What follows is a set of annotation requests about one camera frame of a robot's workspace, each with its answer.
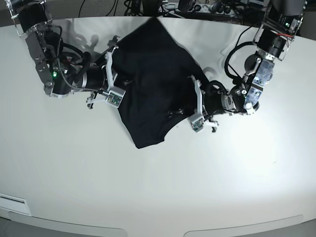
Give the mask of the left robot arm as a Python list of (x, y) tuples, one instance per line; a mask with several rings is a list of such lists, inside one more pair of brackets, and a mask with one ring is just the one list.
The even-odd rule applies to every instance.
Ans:
[[(225, 74), (233, 80), (233, 88), (226, 89), (217, 80), (203, 85), (191, 75), (197, 95), (197, 106), (188, 122), (195, 132), (206, 125), (216, 132), (218, 122), (215, 115), (251, 115), (259, 109), (259, 99), (264, 86), (273, 76), (275, 60), (282, 61), (303, 21), (306, 0), (269, 1), (261, 26), (253, 41), (237, 44), (227, 55), (224, 63)], [(255, 46), (256, 52), (247, 57), (242, 77), (229, 72), (232, 55), (245, 46)]]

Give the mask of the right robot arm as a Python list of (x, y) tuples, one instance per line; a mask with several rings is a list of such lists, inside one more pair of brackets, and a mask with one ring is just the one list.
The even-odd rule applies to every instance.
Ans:
[(65, 98), (76, 92), (90, 92), (89, 109), (98, 102), (118, 108), (125, 90), (115, 86), (117, 72), (112, 68), (118, 37), (95, 62), (91, 54), (67, 44), (63, 29), (52, 23), (44, 0), (7, 0), (6, 6), (17, 34), (24, 36), (46, 95)]

